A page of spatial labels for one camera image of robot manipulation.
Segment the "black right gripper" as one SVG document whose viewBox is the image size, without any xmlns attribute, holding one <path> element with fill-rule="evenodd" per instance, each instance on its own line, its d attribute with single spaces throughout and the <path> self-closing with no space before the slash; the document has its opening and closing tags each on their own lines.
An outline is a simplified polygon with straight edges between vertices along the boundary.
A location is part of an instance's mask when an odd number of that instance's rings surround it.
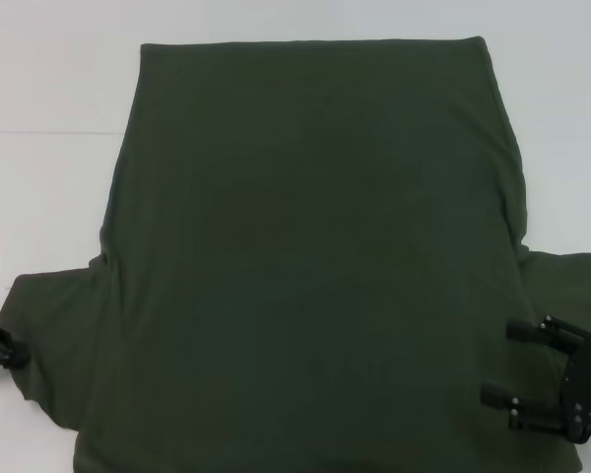
<svg viewBox="0 0 591 473">
<path fill-rule="evenodd" d="M 506 324 L 508 340 L 549 347 L 570 354 L 560 389 L 560 404 L 524 398 L 499 386 L 483 383 L 480 402 L 506 411 L 511 430 L 565 433 L 571 442 L 591 437 L 591 332 L 556 317 L 546 316 L 538 325 L 518 319 Z"/>
</svg>

